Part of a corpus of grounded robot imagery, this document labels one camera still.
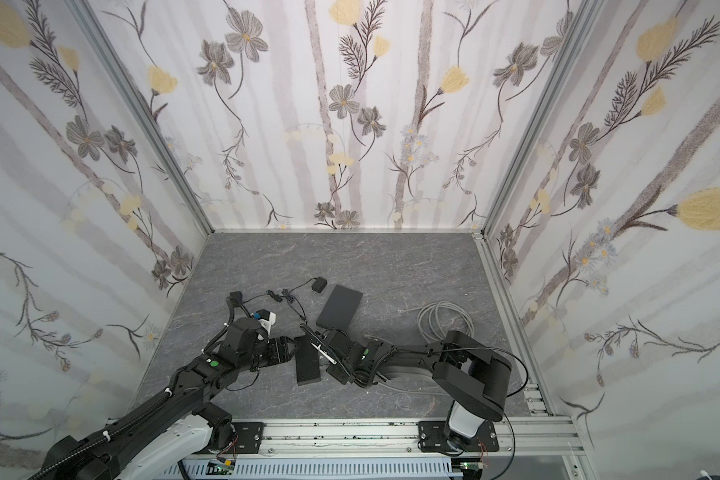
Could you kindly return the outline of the black ribbed network switch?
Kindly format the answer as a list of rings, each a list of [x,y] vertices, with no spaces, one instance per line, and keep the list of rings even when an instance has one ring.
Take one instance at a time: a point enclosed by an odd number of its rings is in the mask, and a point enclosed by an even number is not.
[[[306,336],[295,338],[296,382],[298,386],[306,386],[321,380],[320,354]]]

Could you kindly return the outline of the black power adapter with plug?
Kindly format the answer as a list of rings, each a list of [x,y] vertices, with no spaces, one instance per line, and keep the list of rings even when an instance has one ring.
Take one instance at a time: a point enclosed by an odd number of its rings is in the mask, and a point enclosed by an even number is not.
[[[273,290],[267,290],[264,293],[254,295],[253,297],[250,297],[250,298],[245,298],[241,291],[233,291],[228,295],[227,300],[229,302],[231,302],[232,304],[245,305],[245,304],[250,303],[259,298],[269,298],[277,303],[282,303],[283,301],[285,301],[287,299],[287,296],[276,293]]]

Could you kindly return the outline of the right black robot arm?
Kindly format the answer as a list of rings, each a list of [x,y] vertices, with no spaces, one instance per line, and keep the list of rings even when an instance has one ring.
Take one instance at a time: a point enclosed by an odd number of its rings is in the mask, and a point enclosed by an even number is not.
[[[328,373],[342,384],[368,389],[403,377],[433,381],[452,405],[439,432],[420,434],[422,451],[455,456],[480,450],[483,425],[505,418],[512,364],[462,332],[450,331],[425,346],[397,346],[383,340],[363,344],[341,330],[328,330],[310,344],[328,360]]]

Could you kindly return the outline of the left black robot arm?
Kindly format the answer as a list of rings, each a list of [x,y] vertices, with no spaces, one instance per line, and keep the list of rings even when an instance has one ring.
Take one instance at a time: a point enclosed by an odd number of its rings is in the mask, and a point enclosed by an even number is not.
[[[294,340],[270,335],[268,310],[231,317],[162,391],[81,440],[67,436],[46,454],[37,479],[151,479],[207,447],[225,450],[237,435],[213,399],[244,372],[290,361]]]

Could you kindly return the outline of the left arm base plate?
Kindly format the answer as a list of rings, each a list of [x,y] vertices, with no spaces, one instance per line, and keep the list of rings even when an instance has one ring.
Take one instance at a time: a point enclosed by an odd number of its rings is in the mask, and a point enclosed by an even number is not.
[[[219,429],[214,450],[221,455],[258,454],[264,427],[263,422],[226,423]]]

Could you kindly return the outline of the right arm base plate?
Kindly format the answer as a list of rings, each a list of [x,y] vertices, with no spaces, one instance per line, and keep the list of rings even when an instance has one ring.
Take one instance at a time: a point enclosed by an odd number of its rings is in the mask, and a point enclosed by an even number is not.
[[[418,449],[424,453],[492,453],[500,449],[494,424],[483,421],[472,439],[447,429],[445,420],[422,420],[417,424]]]

